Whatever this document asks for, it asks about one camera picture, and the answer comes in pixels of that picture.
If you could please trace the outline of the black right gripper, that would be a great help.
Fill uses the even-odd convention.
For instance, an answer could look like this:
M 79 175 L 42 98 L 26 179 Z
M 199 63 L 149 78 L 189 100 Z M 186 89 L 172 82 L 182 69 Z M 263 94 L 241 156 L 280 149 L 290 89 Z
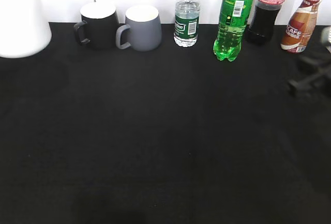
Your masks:
M 330 26 L 322 30 L 320 42 L 329 52 L 327 59 L 322 60 L 300 55 L 297 66 L 302 73 L 315 73 L 323 68 L 322 74 L 312 74 L 298 81 L 290 79 L 288 87 L 291 93 L 308 92 L 313 89 L 320 89 L 323 85 L 326 89 L 330 89 Z

